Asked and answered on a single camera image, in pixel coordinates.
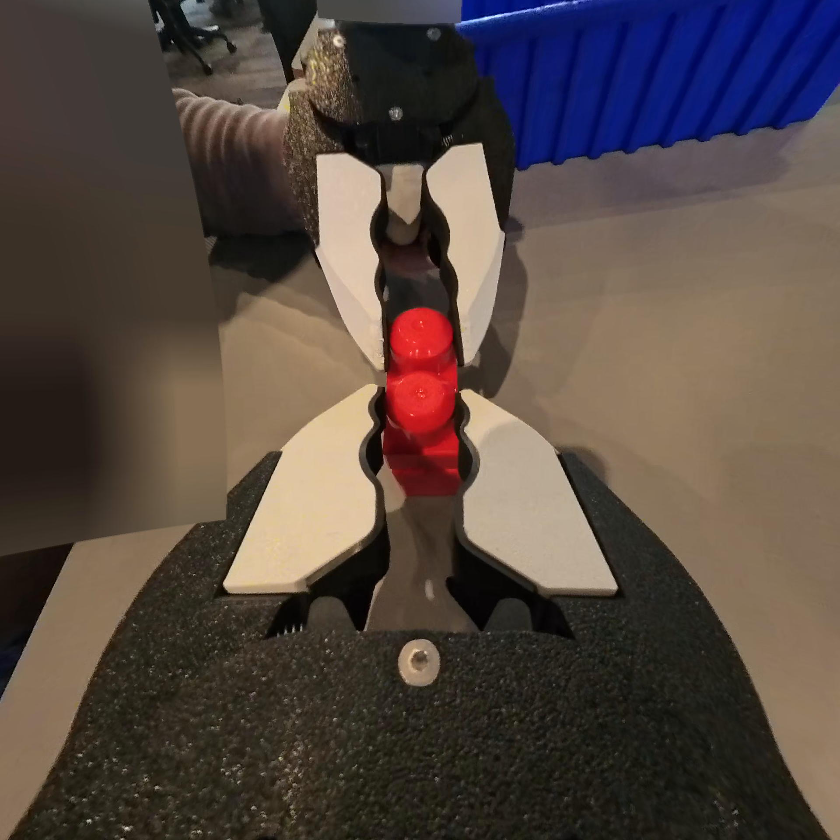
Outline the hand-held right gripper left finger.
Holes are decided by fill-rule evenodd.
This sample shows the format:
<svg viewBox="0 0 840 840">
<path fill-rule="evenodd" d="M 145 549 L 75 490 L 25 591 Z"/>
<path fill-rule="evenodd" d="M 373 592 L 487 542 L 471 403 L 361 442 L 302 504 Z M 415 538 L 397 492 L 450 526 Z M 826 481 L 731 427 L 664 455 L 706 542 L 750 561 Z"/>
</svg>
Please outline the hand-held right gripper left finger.
<svg viewBox="0 0 840 840">
<path fill-rule="evenodd" d="M 286 443 L 224 578 L 226 594 L 313 592 L 380 533 L 383 395 L 365 385 Z"/>
</svg>

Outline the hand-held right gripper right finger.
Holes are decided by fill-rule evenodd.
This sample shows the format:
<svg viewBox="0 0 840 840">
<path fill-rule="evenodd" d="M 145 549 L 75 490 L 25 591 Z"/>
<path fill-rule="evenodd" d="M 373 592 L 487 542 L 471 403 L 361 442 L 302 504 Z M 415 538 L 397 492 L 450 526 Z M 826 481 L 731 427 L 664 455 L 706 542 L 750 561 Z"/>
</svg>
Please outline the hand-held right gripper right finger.
<svg viewBox="0 0 840 840">
<path fill-rule="evenodd" d="M 616 595 L 616 579 L 557 450 L 477 392 L 459 396 L 473 459 L 458 523 L 467 547 L 543 597 Z"/>
</svg>

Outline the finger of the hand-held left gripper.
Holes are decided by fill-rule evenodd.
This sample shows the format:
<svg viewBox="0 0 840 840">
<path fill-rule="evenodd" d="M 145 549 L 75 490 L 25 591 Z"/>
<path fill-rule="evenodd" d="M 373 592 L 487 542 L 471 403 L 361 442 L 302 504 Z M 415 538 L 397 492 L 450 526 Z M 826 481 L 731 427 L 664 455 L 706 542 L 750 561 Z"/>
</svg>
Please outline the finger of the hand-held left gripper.
<svg viewBox="0 0 840 840">
<path fill-rule="evenodd" d="M 350 154 L 319 154 L 317 189 L 318 262 L 351 338 L 371 364 L 384 364 L 374 234 L 385 205 L 382 176 Z"/>
<path fill-rule="evenodd" d="M 426 170 L 425 209 L 440 247 L 460 363 L 472 364 L 496 305 L 506 239 L 481 143 L 453 146 Z"/>
</svg>

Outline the red two-stud block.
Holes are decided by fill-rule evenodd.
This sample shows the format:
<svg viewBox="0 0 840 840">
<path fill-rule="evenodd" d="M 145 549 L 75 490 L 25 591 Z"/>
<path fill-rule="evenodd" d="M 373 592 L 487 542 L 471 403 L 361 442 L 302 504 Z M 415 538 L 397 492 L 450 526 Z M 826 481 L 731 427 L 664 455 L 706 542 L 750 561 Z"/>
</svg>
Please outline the red two-stud block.
<svg viewBox="0 0 840 840">
<path fill-rule="evenodd" d="M 458 389 L 454 331 L 431 308 L 401 313 L 390 332 L 383 451 L 394 472 L 455 473 Z"/>
</svg>

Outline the blue plastic bin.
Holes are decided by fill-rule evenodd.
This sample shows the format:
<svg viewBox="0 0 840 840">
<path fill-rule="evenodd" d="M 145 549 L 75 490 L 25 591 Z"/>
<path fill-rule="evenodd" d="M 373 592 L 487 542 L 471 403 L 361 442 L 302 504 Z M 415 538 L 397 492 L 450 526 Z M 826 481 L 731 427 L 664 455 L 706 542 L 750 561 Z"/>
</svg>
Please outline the blue plastic bin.
<svg viewBox="0 0 840 840">
<path fill-rule="evenodd" d="M 838 88 L 838 1 L 465 1 L 516 166 L 813 119 Z"/>
</svg>

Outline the person's left forearm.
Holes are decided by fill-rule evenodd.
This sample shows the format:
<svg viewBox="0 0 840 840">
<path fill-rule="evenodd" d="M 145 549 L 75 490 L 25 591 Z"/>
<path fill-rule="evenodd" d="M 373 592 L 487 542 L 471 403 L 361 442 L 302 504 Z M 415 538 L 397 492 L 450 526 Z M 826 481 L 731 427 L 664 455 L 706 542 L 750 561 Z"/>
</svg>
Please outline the person's left forearm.
<svg viewBox="0 0 840 840">
<path fill-rule="evenodd" d="M 284 141 L 288 113 L 174 88 L 205 237 L 302 231 Z"/>
</svg>

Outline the person's left hand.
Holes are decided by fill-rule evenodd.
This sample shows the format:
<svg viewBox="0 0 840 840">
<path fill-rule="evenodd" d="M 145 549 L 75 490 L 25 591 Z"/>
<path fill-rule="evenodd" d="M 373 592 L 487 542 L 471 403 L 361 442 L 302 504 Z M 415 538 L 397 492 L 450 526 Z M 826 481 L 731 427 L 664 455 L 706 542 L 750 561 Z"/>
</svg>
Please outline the person's left hand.
<svg viewBox="0 0 840 840">
<path fill-rule="evenodd" d="M 380 248 L 383 266 L 393 273 L 423 273 L 437 266 L 429 255 L 428 245 L 417 240 L 409 245 L 396 245 L 387 239 Z"/>
</svg>

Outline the black office chair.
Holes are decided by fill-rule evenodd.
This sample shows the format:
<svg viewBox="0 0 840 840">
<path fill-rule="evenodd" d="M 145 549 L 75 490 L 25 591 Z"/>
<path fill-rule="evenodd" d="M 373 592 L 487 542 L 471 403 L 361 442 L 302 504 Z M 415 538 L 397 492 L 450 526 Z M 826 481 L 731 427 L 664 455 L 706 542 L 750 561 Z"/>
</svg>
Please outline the black office chair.
<svg viewBox="0 0 840 840">
<path fill-rule="evenodd" d="M 203 27 L 191 24 L 182 10 L 182 2 L 149 1 L 161 49 L 175 47 L 182 55 L 192 56 L 205 76 L 214 74 L 214 68 L 201 52 L 201 48 L 216 41 L 224 43 L 228 54 L 237 53 L 236 43 L 217 25 Z"/>
</svg>

